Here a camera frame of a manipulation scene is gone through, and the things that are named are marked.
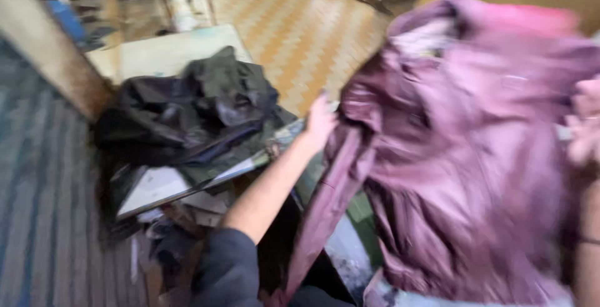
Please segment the pile of clothes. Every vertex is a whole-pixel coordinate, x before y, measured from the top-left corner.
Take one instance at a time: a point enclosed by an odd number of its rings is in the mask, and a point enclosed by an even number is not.
[[[178,76],[124,81],[94,133],[105,157],[101,192],[108,229],[122,229],[118,208],[148,167],[176,167],[200,189],[263,150],[278,128],[296,120],[277,98],[262,67],[236,60],[233,47],[191,61]],[[122,238],[114,232],[107,237]]]
[[[327,170],[267,304],[289,301],[362,188],[385,258],[367,306],[569,305],[561,264],[579,193],[557,126],[575,83],[600,72],[576,25],[568,11],[477,0],[395,19],[341,91]]]

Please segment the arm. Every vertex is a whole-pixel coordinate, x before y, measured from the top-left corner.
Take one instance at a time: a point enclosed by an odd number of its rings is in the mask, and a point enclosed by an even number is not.
[[[326,95],[311,106],[307,127],[242,194],[207,239],[192,282],[191,306],[258,307],[256,244],[269,228],[308,161],[336,125]]]
[[[581,235],[600,240],[600,181],[582,197]],[[577,248],[576,297],[578,307],[600,303],[600,244],[580,242]]]
[[[327,96],[322,94],[311,105],[304,132],[235,202],[221,220],[221,227],[241,231],[258,244],[336,124],[334,114],[327,111]]]
[[[579,116],[566,120],[573,140],[569,144],[569,160],[585,166],[589,161],[600,162],[600,80],[581,81],[579,95],[573,97]],[[577,246],[575,296],[578,307],[600,303],[600,180],[596,180],[581,198],[582,240]]]

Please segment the wooden board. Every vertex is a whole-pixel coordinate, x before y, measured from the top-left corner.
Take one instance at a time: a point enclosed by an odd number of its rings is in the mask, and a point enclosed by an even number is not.
[[[112,93],[40,0],[0,0],[0,31],[38,72],[95,120]]]
[[[229,24],[127,42],[121,46],[121,77],[174,76],[190,61],[210,57],[225,46],[235,48],[238,60],[252,62],[235,27]]]

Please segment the dark sleeve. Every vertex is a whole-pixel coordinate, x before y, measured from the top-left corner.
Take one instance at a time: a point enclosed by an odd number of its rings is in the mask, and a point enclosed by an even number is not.
[[[207,239],[192,281],[192,307],[262,307],[258,301],[256,246],[236,229],[215,230]]]

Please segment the pink fabric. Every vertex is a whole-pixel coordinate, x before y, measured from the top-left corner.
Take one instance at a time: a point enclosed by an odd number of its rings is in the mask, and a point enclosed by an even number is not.
[[[565,219],[576,194],[554,123],[571,112],[575,82],[600,72],[600,48],[575,34],[569,13],[477,0],[403,14],[388,38],[447,17],[458,40],[440,58],[387,41],[342,90],[328,170],[269,306],[296,292],[360,188],[399,289],[480,303],[568,296],[558,234],[574,227]]]
[[[484,7],[484,26],[544,37],[563,37],[577,33],[579,18],[574,12],[534,5],[488,4]]]

